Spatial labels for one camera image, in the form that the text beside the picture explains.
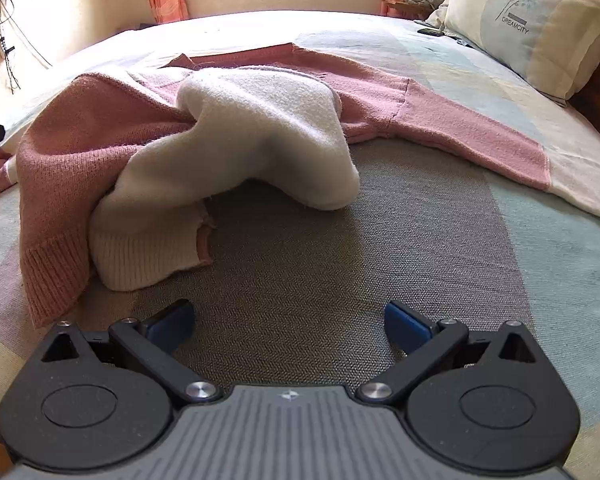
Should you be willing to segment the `pastel patchwork pillow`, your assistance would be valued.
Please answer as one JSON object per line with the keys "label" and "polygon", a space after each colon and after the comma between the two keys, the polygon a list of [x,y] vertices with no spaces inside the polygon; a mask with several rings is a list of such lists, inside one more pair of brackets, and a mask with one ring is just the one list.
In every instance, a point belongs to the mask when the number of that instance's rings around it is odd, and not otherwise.
{"label": "pastel patchwork pillow", "polygon": [[556,100],[600,64],[600,0],[448,0],[445,26]]}

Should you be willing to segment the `pastel patchwork bed sheet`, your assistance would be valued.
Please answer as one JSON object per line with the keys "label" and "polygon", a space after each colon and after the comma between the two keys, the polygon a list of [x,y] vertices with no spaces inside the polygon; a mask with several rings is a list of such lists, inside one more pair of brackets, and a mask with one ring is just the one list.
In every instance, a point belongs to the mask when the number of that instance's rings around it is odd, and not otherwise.
{"label": "pastel patchwork bed sheet", "polygon": [[[0,98],[15,133],[76,75],[158,67],[292,42],[411,77],[538,141],[600,190],[600,134],[576,110],[451,38],[394,18],[261,11],[122,32]],[[493,330],[513,318],[535,334],[581,411],[567,462],[600,479],[600,218],[466,160],[402,140],[355,145],[358,199],[308,209],[259,182],[212,198],[212,263],[139,292],[93,282],[76,310],[86,330],[192,300],[197,327],[178,359],[223,387],[356,386],[399,357],[384,334],[388,301]]]}

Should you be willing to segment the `white power strip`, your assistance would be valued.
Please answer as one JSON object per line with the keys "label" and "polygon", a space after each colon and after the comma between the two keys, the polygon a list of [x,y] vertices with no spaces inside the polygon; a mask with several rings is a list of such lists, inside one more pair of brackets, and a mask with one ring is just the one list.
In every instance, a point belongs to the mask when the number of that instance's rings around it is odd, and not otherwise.
{"label": "white power strip", "polygon": [[7,60],[9,57],[9,53],[14,50],[13,47],[9,47],[5,36],[0,32],[0,55],[3,60]]}

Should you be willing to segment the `wooden nightstand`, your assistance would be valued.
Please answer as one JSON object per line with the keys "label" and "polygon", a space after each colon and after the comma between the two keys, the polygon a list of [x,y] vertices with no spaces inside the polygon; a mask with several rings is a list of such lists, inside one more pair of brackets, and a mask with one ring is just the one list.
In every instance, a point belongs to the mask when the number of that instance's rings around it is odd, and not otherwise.
{"label": "wooden nightstand", "polygon": [[436,10],[430,3],[421,3],[413,1],[386,1],[390,10],[398,12],[401,18],[406,20],[426,20],[428,16]]}

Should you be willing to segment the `small dark remote on bed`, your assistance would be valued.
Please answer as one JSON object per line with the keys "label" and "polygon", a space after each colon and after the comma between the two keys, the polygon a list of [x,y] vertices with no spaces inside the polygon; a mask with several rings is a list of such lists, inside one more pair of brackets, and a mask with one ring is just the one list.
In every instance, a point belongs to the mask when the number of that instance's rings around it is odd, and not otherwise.
{"label": "small dark remote on bed", "polygon": [[428,27],[423,27],[421,29],[419,29],[417,31],[419,34],[423,34],[426,36],[431,36],[431,37],[442,37],[444,36],[444,31],[441,29],[434,29],[434,28],[428,28]]}

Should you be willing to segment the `pink and white knit sweater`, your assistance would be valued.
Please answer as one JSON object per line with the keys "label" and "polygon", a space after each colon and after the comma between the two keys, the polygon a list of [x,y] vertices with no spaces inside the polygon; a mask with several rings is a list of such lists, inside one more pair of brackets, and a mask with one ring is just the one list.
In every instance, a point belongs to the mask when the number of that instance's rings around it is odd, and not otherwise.
{"label": "pink and white knit sweater", "polygon": [[349,148],[404,139],[600,217],[600,155],[559,154],[412,78],[295,44],[76,79],[0,154],[20,188],[30,319],[69,312],[92,274],[117,292],[210,260],[208,197],[257,179],[337,210],[358,196]]}

